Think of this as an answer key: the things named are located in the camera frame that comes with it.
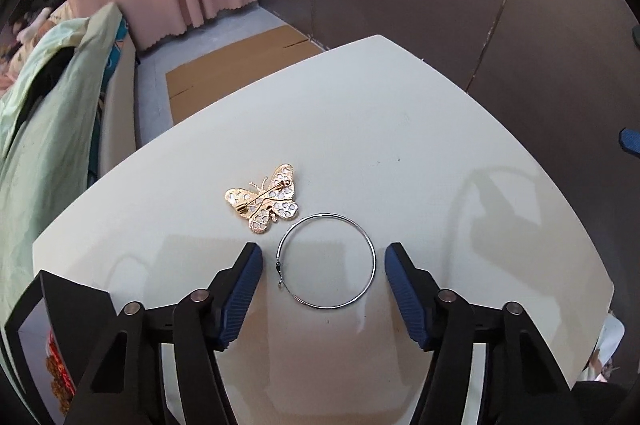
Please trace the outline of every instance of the butterfly wing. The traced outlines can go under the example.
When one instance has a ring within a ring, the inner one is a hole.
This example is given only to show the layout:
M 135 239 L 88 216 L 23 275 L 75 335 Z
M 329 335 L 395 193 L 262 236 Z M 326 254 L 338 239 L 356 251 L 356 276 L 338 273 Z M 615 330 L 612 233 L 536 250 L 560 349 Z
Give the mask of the butterfly wing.
M 269 183 L 267 183 L 267 191 L 281 181 L 286 181 L 288 183 L 287 186 L 278 190 L 274 190 L 273 192 L 269 192 L 269 194 L 267 194 L 265 198 L 273 199 L 274 201 L 293 199 L 293 194 L 296 188 L 293 184 L 293 167 L 288 163 L 280 165 L 276 169 L 276 171 L 271 176 L 271 179 L 269 179 Z
M 232 207 L 236 208 L 238 204 L 242 202 L 247 202 L 247 210 L 243 212 L 238 212 L 241 217 L 245 219 L 250 218 L 255 212 L 258 211 L 260 205 L 264 201 L 264 198 L 260 198 L 255 201 L 255 198 L 258 197 L 258 194 L 255 192 L 250 192 L 249 190 L 245 190 L 244 188 L 230 188 L 225 193 L 226 202 L 228 202 Z
M 283 219 L 293 219 L 298 214 L 298 206 L 293 201 L 273 201 L 271 210 Z
M 266 203 L 263 203 L 262 206 L 249 217 L 249 228 L 254 233 L 264 233 L 269 229 L 271 224 L 271 212 L 265 207 L 265 204 Z

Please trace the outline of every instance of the floor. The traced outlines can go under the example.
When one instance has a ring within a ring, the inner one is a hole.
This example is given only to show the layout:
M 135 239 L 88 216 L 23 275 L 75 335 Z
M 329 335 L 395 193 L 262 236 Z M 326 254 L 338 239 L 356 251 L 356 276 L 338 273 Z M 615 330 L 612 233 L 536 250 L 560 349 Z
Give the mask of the floor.
M 258 5 L 221 14 L 215 21 L 160 44 L 141 58 L 136 73 L 136 127 L 138 148 L 174 125 L 165 74 L 238 40 L 284 24 Z

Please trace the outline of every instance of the bedding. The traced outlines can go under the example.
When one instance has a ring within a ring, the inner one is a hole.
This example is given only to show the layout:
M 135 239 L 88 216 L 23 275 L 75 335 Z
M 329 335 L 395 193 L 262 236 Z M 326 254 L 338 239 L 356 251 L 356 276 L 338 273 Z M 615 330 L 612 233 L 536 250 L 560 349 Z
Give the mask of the bedding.
M 40 69 L 36 77 L 33 79 L 31 87 L 25 95 L 24 103 L 18 113 L 13 132 L 8 135 L 9 149 L 11 149 L 11 145 L 13 144 L 15 137 L 18 135 L 18 131 L 20 131 L 22 124 L 27 121 L 29 115 L 38 105 L 38 102 L 47 96 L 56 86 L 60 76 L 62 76 L 66 66 L 74 56 L 74 52 L 75 48 L 73 46 L 60 49 L 51 57 L 50 61 Z
M 33 280 L 33 241 L 87 188 L 96 105 L 122 14 L 109 4 L 88 20 L 67 21 L 58 28 L 75 21 L 86 22 L 81 42 L 57 85 L 17 131 L 0 162 L 2 331 L 16 300 Z M 36 66 L 36 59 L 30 58 L 28 66 Z M 8 114 L 15 113 L 16 104 L 24 105 L 19 94 L 24 91 L 22 78 L 7 95 L 13 110 L 7 110 L 6 97 L 0 99 L 2 144 L 17 120 Z
M 2 55 L 2 58 L 11 61 L 11 59 L 14 58 L 15 53 L 18 52 L 21 46 L 22 44 L 16 40 L 10 47 L 7 48 L 7 50 L 4 52 L 4 55 Z
M 51 12 L 50 8 L 45 8 L 43 12 L 45 11 Z M 22 40 L 18 42 L 17 47 L 10 57 L 7 69 L 0 69 L 0 76 L 4 77 L 4 83 L 8 84 L 8 87 L 11 87 L 13 82 L 16 81 L 18 75 L 20 74 L 20 71 L 22 71 L 22 68 L 27 63 L 27 60 L 29 60 L 29 57 L 31 53 L 33 53 L 33 50 L 37 47 L 40 40 L 50 29 L 64 21 L 71 20 L 73 18 L 75 18 L 75 16 L 73 15 L 73 11 L 71 9 L 71 6 L 69 5 L 69 2 L 64 2 L 54 12 L 52 12 L 51 15 L 48 15 L 48 18 L 46 20 L 43 20 L 38 24 L 37 31 L 34 34 L 31 34 L 29 37 L 23 36 Z M 20 34 L 18 34 L 18 36 L 20 36 L 27 30 L 23 30 L 22 32 L 20 32 Z
M 33 22 L 15 36 L 15 39 L 18 40 L 18 42 L 20 42 L 21 44 L 24 44 L 27 40 L 33 39 L 40 27 L 46 22 L 46 20 L 49 18 L 49 15 L 51 15 L 52 13 L 53 8 L 43 8 L 42 11 L 38 13 L 38 16 L 33 20 Z
M 73 19 L 49 30 L 33 50 L 20 71 L 18 81 L 0 98 L 0 170 L 7 156 L 18 115 L 33 80 L 49 60 L 62 48 L 77 47 L 86 33 L 88 19 Z

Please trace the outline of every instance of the pillow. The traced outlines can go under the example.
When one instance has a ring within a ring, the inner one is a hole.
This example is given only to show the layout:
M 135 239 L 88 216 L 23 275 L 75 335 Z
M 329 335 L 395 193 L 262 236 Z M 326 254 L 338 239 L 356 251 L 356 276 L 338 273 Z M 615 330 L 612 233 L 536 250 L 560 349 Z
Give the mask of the pillow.
M 60 24 L 65 20 L 75 19 L 76 16 L 71 11 L 71 4 L 69 1 L 63 3 L 57 10 L 55 10 L 51 15 L 49 15 L 49 20 L 54 24 Z
M 21 44 L 24 44 L 27 40 L 30 40 L 34 36 L 36 36 L 36 33 L 40 29 L 40 26 L 45 23 L 45 21 L 49 18 L 49 15 L 51 15 L 52 11 L 53 8 L 43 8 L 42 11 L 38 13 L 38 16 L 33 20 L 33 22 L 29 24 L 29 27 L 23 29 L 20 33 L 18 33 L 15 36 L 15 39 L 18 40 L 18 42 L 20 42 Z
M 31 53 L 33 52 L 35 46 L 36 43 L 33 39 L 28 40 L 26 44 L 23 44 L 11 59 L 11 62 L 9 63 L 9 69 L 7 69 L 7 73 L 18 76 L 18 74 L 20 74 L 20 71 L 22 71 L 25 63 L 27 62 L 29 55 L 31 55 Z

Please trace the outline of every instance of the brooch pin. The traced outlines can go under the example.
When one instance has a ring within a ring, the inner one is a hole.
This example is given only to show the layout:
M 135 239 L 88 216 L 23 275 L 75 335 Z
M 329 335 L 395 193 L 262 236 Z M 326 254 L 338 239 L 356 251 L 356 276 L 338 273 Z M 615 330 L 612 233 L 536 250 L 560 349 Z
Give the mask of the brooch pin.
M 292 201 L 295 191 L 293 167 L 287 163 L 280 165 L 268 183 L 267 179 L 265 176 L 261 186 L 249 183 L 257 192 L 231 188 L 225 193 L 226 201 L 240 217 L 249 219 L 249 228 L 255 233 L 267 231 L 271 221 L 277 221 L 276 216 L 293 219 L 298 214 L 298 205 Z

